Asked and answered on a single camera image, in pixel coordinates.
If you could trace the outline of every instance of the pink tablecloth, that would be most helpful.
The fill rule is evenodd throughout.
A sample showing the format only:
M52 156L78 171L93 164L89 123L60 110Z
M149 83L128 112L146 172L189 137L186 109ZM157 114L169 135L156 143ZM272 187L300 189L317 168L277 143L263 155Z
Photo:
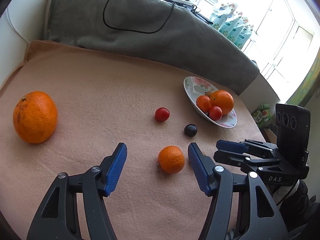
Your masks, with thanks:
M22 239L57 174L85 172L118 142L126 143L128 157L115 192L105 199L118 239L198 239L211 199L188 161L177 174L158 173L159 151L176 145L188 160L190 142L212 156L219 139L263 140L234 93L236 127L224 129L199 116L183 89L192 73L175 67L45 41L32 42L24 62L0 97L0 210ZM12 125L17 101L34 90L48 93L59 115L57 130L39 145L23 142ZM170 111L164 123L154 121L158 107ZM183 134L189 123L198 127L194 138ZM236 203L234 197L229 228ZM82 235L89 239L81 199L79 205Z

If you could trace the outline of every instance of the green snack bag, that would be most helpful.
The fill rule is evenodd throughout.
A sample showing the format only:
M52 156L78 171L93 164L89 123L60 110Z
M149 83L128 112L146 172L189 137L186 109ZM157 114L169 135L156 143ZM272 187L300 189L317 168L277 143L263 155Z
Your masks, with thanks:
M271 123L270 107L268 104L261 105L252 115L259 129L266 128Z

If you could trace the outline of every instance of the green patterned curtain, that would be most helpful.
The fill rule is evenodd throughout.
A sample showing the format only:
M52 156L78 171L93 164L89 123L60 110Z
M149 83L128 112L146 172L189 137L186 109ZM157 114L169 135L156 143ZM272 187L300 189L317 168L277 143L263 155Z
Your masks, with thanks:
M305 79L302 81L297 90L293 93L293 95L287 101L289 105L297 105L304 107L317 87L320 85L320 49L316 56L316 59L310 68L308 74Z

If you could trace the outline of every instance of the camera lens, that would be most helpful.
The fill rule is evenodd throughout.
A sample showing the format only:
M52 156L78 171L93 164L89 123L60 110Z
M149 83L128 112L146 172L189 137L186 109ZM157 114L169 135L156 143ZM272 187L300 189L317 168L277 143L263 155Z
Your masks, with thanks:
M281 121L281 114L280 114L280 112L277 113L277 121L278 121L278 122Z
M288 117L288 114L287 114L287 113L284 113L284 114L282 115L282 122L283 122L284 126L288 126L289 117Z
M296 121L296 118L294 116L292 116L291 119L290 119L290 125L291 125L292 129L296 128L296 126L297 126L297 121Z

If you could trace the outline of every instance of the large orange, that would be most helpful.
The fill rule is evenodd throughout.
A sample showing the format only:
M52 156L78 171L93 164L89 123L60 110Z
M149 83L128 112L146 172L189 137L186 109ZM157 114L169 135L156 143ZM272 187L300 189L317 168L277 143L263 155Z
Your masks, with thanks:
M13 125L20 138L28 143L47 140L57 125L57 108L44 92L22 97L13 111Z
M210 96L211 106L218 106L222 115L229 114L233 108L233 97L225 90L217 90Z
M202 112L207 113L211 107L210 98L207 96L199 96L196 99L196 105Z
M167 146L159 152L158 162L164 172L173 174L182 170L184 156L178 147Z

